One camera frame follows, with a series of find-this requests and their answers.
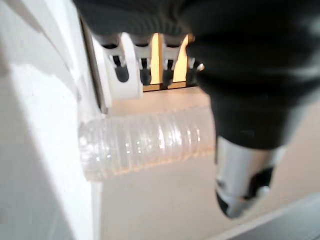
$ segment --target white plastic part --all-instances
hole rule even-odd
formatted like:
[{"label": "white plastic part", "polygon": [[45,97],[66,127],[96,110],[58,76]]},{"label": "white plastic part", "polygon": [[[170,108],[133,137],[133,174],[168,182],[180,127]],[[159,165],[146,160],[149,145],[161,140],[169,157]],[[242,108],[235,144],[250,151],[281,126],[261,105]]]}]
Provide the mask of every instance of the white plastic part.
[{"label": "white plastic part", "polygon": [[208,107],[92,120],[79,129],[84,174],[101,181],[211,153],[213,126]]},{"label": "white plastic part", "polygon": [[104,103],[107,108],[112,106],[114,100],[139,99],[143,95],[143,86],[140,81],[139,67],[137,65],[134,45],[127,33],[121,34],[126,66],[129,72],[127,82],[120,82],[115,73],[114,65],[109,55],[94,37],[92,43],[103,90]]},{"label": "white plastic part", "polygon": [[142,59],[146,59],[146,68],[150,69],[151,67],[151,57],[152,57],[152,42],[147,46],[136,46],[134,47],[135,58],[139,66],[139,70],[143,69]]}]

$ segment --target transparent flexible tube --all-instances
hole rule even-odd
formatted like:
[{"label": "transparent flexible tube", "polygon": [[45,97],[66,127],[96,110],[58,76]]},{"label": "transparent flexible tube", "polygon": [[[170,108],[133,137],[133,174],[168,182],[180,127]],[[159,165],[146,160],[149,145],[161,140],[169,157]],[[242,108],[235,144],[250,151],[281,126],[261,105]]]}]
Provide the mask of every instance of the transparent flexible tube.
[{"label": "transparent flexible tube", "polygon": [[214,150],[209,107],[94,119],[79,128],[85,177],[101,181]]}]

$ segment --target metal nozzle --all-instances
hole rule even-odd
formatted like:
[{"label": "metal nozzle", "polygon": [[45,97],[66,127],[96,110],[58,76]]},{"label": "metal nozzle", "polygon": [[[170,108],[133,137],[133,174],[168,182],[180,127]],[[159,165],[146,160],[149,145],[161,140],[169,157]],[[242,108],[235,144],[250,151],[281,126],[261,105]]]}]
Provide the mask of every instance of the metal nozzle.
[{"label": "metal nozzle", "polygon": [[237,218],[269,193],[273,169],[285,147],[252,149],[219,136],[216,151],[216,195],[222,212]]}]

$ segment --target gray surface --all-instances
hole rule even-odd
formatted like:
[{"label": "gray surface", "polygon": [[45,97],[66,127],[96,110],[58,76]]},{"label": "gray surface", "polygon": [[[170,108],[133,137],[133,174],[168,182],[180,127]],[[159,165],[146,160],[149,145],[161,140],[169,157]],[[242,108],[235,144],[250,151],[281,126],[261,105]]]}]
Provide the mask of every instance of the gray surface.
[{"label": "gray surface", "polygon": [[320,195],[284,215],[229,240],[318,240],[320,239]]}]

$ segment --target white surface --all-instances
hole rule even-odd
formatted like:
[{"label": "white surface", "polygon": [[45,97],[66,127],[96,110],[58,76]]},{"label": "white surface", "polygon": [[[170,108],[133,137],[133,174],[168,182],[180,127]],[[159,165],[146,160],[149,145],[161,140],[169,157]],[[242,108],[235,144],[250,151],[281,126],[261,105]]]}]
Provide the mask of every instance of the white surface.
[{"label": "white surface", "polygon": [[0,12],[0,239],[93,239],[77,144],[77,83],[90,82],[77,12],[64,0],[1,0]]},{"label": "white surface", "polygon": [[[176,109],[208,104],[199,92],[182,89],[145,93],[132,102],[117,102],[111,113],[123,116],[167,111],[170,104]],[[275,170],[269,196],[237,220],[229,220],[219,209],[213,155],[106,181],[101,202],[102,239],[203,240],[320,192],[319,123],[320,103],[316,103]]]}]

